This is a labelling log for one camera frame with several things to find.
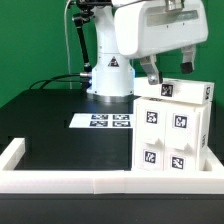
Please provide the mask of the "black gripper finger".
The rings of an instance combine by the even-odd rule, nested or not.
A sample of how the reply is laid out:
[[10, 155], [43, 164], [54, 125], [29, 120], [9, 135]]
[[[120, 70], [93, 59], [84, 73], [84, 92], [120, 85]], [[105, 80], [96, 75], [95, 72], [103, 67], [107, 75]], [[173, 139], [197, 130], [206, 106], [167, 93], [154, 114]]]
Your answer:
[[181, 72], [183, 74], [190, 74], [194, 71], [196, 46], [189, 45], [189, 46], [183, 47], [181, 49], [181, 52], [183, 54], [183, 60], [182, 60], [182, 63], [180, 64]]
[[156, 56], [150, 55], [140, 59], [140, 64], [147, 74], [148, 83], [150, 85], [157, 85], [163, 82], [162, 73], [158, 70], [156, 66]]

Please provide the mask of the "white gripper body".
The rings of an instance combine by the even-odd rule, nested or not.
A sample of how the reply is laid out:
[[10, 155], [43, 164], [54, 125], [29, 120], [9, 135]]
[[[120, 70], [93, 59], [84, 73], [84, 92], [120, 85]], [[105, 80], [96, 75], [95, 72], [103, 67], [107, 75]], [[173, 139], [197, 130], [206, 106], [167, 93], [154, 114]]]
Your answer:
[[119, 7], [114, 16], [118, 50], [142, 58], [207, 40], [201, 0], [184, 0], [183, 8], [167, 10], [165, 0], [140, 1]]

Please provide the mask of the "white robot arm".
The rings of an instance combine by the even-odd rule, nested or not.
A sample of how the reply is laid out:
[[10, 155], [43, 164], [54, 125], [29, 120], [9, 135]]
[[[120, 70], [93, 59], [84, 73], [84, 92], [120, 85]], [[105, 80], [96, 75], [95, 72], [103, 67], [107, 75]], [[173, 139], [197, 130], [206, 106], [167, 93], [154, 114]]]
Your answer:
[[179, 49], [181, 72], [194, 71], [196, 45], [208, 38], [202, 0], [111, 0], [93, 9], [97, 34], [97, 63], [92, 70], [89, 97], [104, 102], [125, 102], [134, 95], [138, 59], [148, 83], [162, 82], [156, 56]]

